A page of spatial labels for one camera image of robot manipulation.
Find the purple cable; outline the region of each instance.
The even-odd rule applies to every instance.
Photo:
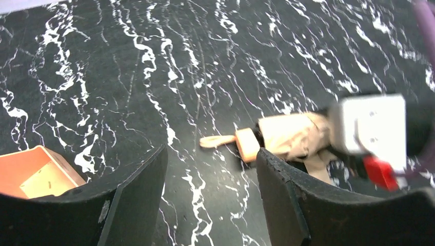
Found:
[[[435,64],[435,5],[425,0],[414,1],[414,13],[423,36],[432,68]]]
[[[432,69],[435,65],[435,5],[426,0],[414,0],[414,13],[420,32],[423,36],[424,44],[427,49]],[[420,172],[427,170],[432,166],[435,159],[435,128],[432,130],[432,134],[428,144],[423,149],[422,154],[418,156],[420,166],[414,170],[408,170],[405,172],[394,172],[397,177],[415,177]]]

